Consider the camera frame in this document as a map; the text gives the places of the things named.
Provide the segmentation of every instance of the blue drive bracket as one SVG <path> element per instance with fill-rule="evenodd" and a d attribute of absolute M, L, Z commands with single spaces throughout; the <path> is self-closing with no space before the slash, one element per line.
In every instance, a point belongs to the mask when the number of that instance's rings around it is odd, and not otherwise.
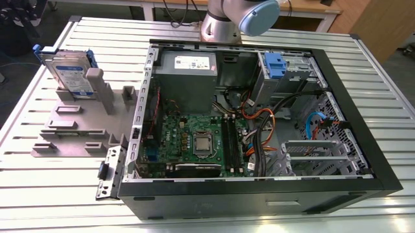
<path fill-rule="evenodd" d="M 280 53 L 266 52 L 264 61 L 266 61 L 266 66 L 270 72 L 270 78 L 280 79 L 282 77 L 284 77 L 286 72 L 287 72 L 287 62 L 280 56 Z"/>

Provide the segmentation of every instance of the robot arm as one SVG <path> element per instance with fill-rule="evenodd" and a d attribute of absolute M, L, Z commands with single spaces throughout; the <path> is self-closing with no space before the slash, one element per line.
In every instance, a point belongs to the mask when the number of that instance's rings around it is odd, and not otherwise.
<path fill-rule="evenodd" d="M 278 16 L 276 0 L 211 0 L 202 24 L 202 40 L 238 43 L 240 32 L 248 36 L 263 34 Z"/>

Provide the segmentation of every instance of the aluminum table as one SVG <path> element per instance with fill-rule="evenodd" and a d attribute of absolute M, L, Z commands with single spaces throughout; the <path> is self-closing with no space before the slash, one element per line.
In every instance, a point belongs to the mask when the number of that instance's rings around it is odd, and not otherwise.
<path fill-rule="evenodd" d="M 199 40 L 198 28 L 104 18 L 69 22 L 55 46 L 89 47 L 112 89 L 140 87 L 150 38 Z M 57 96 L 40 67 L 0 131 L 0 229 L 39 232 L 415 232 L 415 110 L 359 39 L 270 30 L 244 44 L 324 49 L 404 189 L 327 215 L 140 221 L 122 201 L 95 201 L 103 158 L 35 158 Z"/>

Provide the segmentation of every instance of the sticker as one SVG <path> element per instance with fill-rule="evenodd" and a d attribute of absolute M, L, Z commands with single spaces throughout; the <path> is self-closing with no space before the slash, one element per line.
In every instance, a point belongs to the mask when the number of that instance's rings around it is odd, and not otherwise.
<path fill-rule="evenodd" d="M 208 57 L 175 57 L 175 69 L 210 69 Z"/>
<path fill-rule="evenodd" d="M 56 66 L 59 77 L 69 92 L 79 96 L 91 96 L 92 87 L 85 78 L 85 71 L 81 67 Z"/>
<path fill-rule="evenodd" d="M 254 106 L 254 104 L 255 104 L 254 100 L 251 100 L 251 99 L 247 99 L 247 103 L 248 103 L 248 105 L 251 105 L 251 106 Z"/>
<path fill-rule="evenodd" d="M 254 163 L 248 163 L 248 170 L 255 170 L 255 164 Z"/>

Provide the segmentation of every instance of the black cable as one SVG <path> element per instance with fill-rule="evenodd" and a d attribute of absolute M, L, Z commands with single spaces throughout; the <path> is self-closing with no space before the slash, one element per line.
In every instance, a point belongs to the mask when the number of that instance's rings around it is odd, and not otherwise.
<path fill-rule="evenodd" d="M 298 93 L 294 93 L 294 94 L 286 96 L 278 102 L 278 104 L 274 106 L 274 108 L 272 108 L 274 114 L 283 108 L 286 103 L 292 98 L 296 98 L 296 97 L 303 96 L 303 95 L 320 95 L 324 93 L 324 91 L 326 90 L 304 91 L 304 92 L 298 92 Z M 256 129 L 255 138 L 254 138 L 254 146 L 255 146 L 254 150 L 255 150 L 255 154 L 258 154 L 258 156 L 259 156 L 259 161 L 260 161 L 259 165 L 256 165 L 256 161 L 255 161 L 255 170 L 258 171 L 259 176 L 266 176 L 266 153 L 264 153 L 264 149 L 262 147 L 260 133 L 262 133 L 262 129 L 264 128 L 268 120 L 270 120 L 270 114 L 266 115 L 266 117 L 264 117 L 264 119 L 263 119 L 263 121 L 262 121 L 262 123 Z"/>
<path fill-rule="evenodd" d="M 198 16 L 199 16 L 199 21 L 203 21 L 203 19 L 202 19 L 202 14 L 200 14 L 200 12 L 199 12 L 199 9 L 198 9 L 198 6 L 196 6 L 196 4 L 195 4 L 195 1 L 194 0 L 191 0 L 192 1 L 192 4 L 194 4 L 194 7 L 195 7 L 195 9 L 196 9 L 196 13 L 198 13 Z"/>
<path fill-rule="evenodd" d="M 288 4 L 290 4 L 290 8 L 288 8 L 288 17 L 292 16 L 292 4 L 291 4 L 291 0 L 288 0 Z"/>
<path fill-rule="evenodd" d="M 183 15 L 183 18 L 182 18 L 182 21 L 180 21 L 180 22 L 174 18 L 172 14 L 170 13 L 170 9 L 168 9 L 168 7 L 167 7 L 166 0 L 163 0 L 163 2 L 164 2 L 164 7 L 166 7 L 166 9 L 167 9 L 168 16 L 171 17 L 171 22 L 170 22 L 171 26 L 172 26 L 174 28 L 178 28 L 178 27 L 180 27 L 180 26 L 190 26 L 190 25 L 183 24 L 184 19 L 186 19 L 186 15 L 187 15 L 187 10 L 188 10 L 188 0 L 186 0 L 186 10 L 184 10 L 184 15 Z"/>

